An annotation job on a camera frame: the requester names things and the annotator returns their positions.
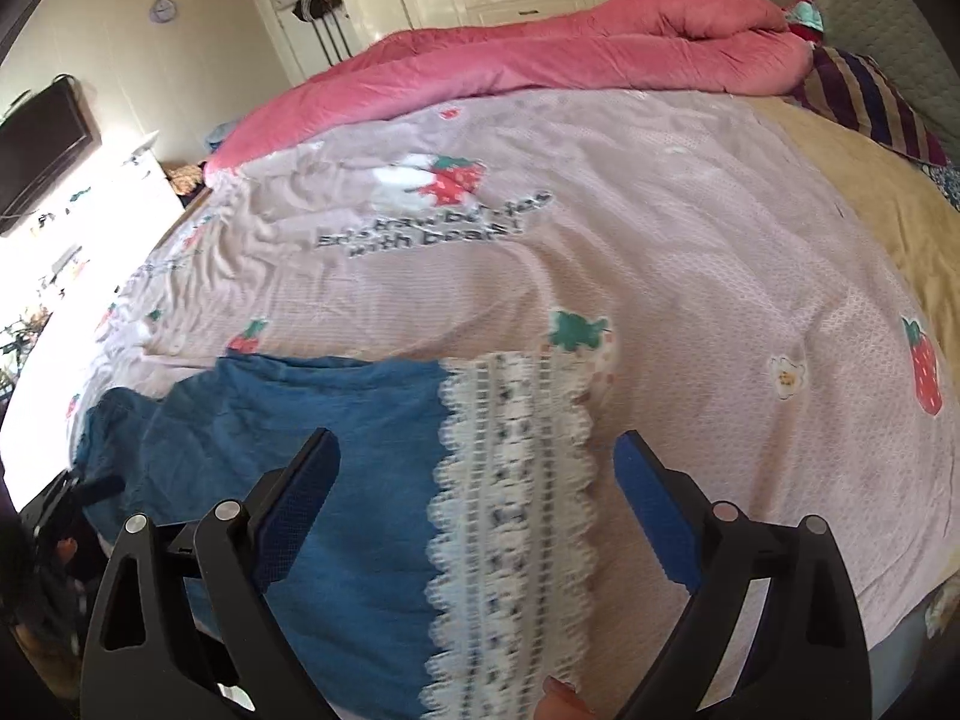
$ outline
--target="pink comforter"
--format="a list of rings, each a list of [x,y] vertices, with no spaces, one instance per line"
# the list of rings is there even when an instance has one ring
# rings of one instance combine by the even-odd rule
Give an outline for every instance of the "pink comforter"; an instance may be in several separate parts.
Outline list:
[[[542,22],[399,32],[253,111],[208,170],[339,124],[517,89],[784,94],[810,61],[769,0],[609,0]]]

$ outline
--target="flat screen tv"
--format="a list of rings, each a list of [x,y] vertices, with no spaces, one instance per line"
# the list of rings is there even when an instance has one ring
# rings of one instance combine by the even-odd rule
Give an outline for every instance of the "flat screen tv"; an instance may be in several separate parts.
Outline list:
[[[93,143],[70,76],[61,76],[0,122],[0,233]]]

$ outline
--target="striped pillow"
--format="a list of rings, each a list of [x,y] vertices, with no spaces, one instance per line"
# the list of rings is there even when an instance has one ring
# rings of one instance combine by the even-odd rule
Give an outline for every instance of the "striped pillow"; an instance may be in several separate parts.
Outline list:
[[[804,108],[902,156],[928,165],[947,165],[940,141],[868,56],[815,47],[813,70],[790,94]]]

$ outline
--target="hand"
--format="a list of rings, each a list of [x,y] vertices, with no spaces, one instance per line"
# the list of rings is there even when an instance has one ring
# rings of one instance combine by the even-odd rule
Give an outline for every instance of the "hand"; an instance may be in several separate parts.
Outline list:
[[[594,720],[594,715],[570,685],[547,677],[544,697],[536,705],[534,720]]]

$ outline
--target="white lace trim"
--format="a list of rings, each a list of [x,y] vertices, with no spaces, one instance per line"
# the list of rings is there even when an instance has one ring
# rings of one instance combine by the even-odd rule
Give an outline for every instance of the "white lace trim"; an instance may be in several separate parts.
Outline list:
[[[559,351],[445,367],[450,455],[435,474],[428,516],[440,533],[427,548],[440,573],[426,590],[440,653],[426,664],[424,720],[526,718],[542,678],[576,680],[587,650],[595,469],[576,403],[587,372]]]

